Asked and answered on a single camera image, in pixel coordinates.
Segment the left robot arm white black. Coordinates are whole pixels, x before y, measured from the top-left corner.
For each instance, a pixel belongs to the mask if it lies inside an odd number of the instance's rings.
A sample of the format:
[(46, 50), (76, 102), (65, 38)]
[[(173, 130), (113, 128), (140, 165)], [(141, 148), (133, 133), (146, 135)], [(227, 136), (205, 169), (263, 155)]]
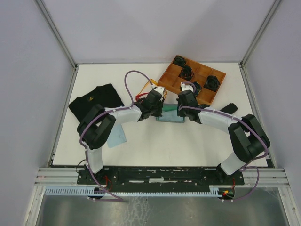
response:
[(95, 105), (77, 127), (79, 142), (85, 148), (86, 165), (90, 169), (88, 179), (98, 184), (103, 181), (102, 146), (108, 140), (114, 126), (142, 121), (150, 116), (162, 115), (165, 89), (156, 87), (145, 98), (128, 107), (104, 108)]

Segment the red sunglasses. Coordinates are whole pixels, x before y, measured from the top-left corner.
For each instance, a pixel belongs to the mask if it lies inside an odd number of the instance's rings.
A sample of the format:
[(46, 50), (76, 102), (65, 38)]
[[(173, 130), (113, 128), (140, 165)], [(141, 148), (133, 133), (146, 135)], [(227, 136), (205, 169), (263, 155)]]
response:
[(140, 98), (142, 98), (143, 96), (147, 95), (148, 93), (141, 93), (135, 96), (136, 101), (138, 101)]

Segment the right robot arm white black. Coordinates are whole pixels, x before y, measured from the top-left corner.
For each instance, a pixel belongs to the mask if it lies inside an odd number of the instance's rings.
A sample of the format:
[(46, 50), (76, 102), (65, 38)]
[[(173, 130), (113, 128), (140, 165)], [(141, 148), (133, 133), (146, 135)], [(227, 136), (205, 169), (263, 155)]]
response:
[(236, 117), (199, 105), (191, 90), (180, 92), (177, 102), (179, 116), (188, 117), (191, 121), (214, 127), (229, 135), (233, 152), (217, 166), (216, 180), (219, 183), (227, 184), (233, 179), (233, 173), (268, 154), (270, 140), (254, 115)]

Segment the grey-blue glasses case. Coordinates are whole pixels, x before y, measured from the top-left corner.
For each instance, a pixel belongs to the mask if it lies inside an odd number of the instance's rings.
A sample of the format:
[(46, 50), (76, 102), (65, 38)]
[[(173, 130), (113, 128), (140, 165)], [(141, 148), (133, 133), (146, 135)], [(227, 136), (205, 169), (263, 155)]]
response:
[(158, 122), (184, 123), (185, 118), (178, 116), (177, 104), (163, 104), (162, 115), (156, 118)]

